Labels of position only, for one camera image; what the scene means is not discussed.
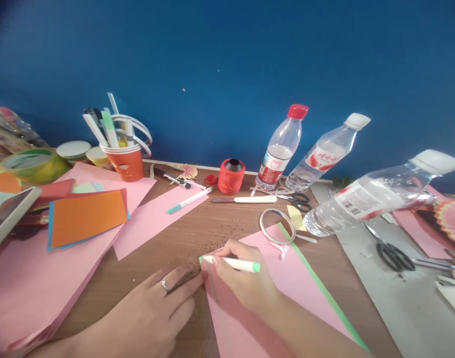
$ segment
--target wooden table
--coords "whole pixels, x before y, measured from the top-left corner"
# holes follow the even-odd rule
[[[170,167],[156,166],[179,174]],[[207,174],[218,176],[219,171],[199,169],[198,181],[202,183]],[[157,179],[142,204],[171,188],[168,180]],[[254,180],[255,176],[246,175],[236,196],[249,196],[249,187],[254,186]],[[310,190],[307,194],[311,203],[317,205]],[[226,197],[217,186],[209,196]],[[128,292],[163,266],[191,263],[199,267],[200,255],[223,246],[229,238],[241,239],[259,231],[259,216],[264,209],[275,207],[287,213],[287,204],[282,199],[274,204],[213,204],[206,200],[120,262],[110,249],[56,337],[71,336],[98,321]],[[275,220],[279,222],[279,217],[275,216],[273,214],[269,224],[274,224]],[[317,244],[299,239],[296,243],[371,352],[377,358],[401,357],[337,237],[322,238]],[[179,334],[172,357],[219,357],[204,289],[197,292],[195,299],[196,309]]]

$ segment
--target bottle label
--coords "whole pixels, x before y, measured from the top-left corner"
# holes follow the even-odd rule
[[[376,181],[375,187],[383,194],[387,194],[389,202],[382,202],[371,195],[358,180],[335,194],[335,201],[357,220],[370,220],[374,217],[400,207],[401,197],[387,186]]]
[[[318,145],[314,147],[307,153],[305,157],[305,162],[308,166],[320,170],[321,172],[326,172],[337,164],[344,156],[336,156],[332,153],[322,150]]]
[[[290,159],[277,159],[266,152],[259,170],[259,179],[266,184],[275,184],[279,181],[282,172],[287,166]]]

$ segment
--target teal marker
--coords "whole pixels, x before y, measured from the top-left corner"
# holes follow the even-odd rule
[[[209,187],[207,188],[206,190],[203,190],[202,192],[200,193],[197,193],[196,195],[193,195],[192,197],[190,197],[189,199],[186,199],[185,201],[179,203],[178,205],[172,207],[171,209],[168,210],[168,214],[172,214],[174,213],[175,211],[178,211],[179,209],[181,209],[183,206],[186,206],[188,204],[191,204],[193,201],[199,199],[200,197],[206,195],[206,194],[209,194],[211,191],[213,191],[213,187]]]
[[[113,125],[112,116],[110,113],[102,111],[103,122],[105,123],[105,129],[107,131],[108,143],[110,147],[119,148],[117,132],[115,131],[115,126]]]
[[[204,255],[201,256],[201,262],[203,260],[206,260],[210,264],[213,263],[213,257],[212,255]],[[246,272],[259,272],[261,271],[261,265],[257,262],[253,261],[246,261],[246,260],[238,260],[238,259],[230,259],[230,258],[222,258],[219,257],[219,259],[223,259],[226,261],[226,263],[231,266],[233,269],[238,269],[240,271],[246,271]]]

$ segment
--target cutting mat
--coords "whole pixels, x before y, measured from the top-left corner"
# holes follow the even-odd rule
[[[311,187],[320,203],[330,198],[328,184]],[[400,227],[381,218],[369,225],[386,242],[410,257],[425,257]],[[417,267],[401,274],[390,270],[362,225],[343,230],[338,240],[404,358],[455,358],[455,310],[436,290],[439,270]]]

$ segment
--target plastic bottle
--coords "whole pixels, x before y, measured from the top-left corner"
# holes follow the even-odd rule
[[[256,184],[263,190],[273,190],[276,187],[287,163],[301,140],[301,122],[308,112],[308,107],[302,104],[291,105],[287,118],[276,129],[269,141],[261,169],[256,177]]]
[[[455,158],[425,150],[406,164],[365,174],[311,210],[303,221],[312,234],[331,235],[358,221],[410,206],[431,179],[454,170]]]
[[[350,153],[357,132],[369,122],[370,119],[368,117],[352,113],[341,127],[321,136],[289,174],[286,186],[295,192],[307,190],[314,181]]]
[[[35,147],[48,147],[46,141],[44,141],[36,131],[34,131],[29,123],[24,122],[17,114],[11,111],[9,108],[0,107],[0,112],[7,121],[7,128],[18,138],[25,140],[27,143]]]

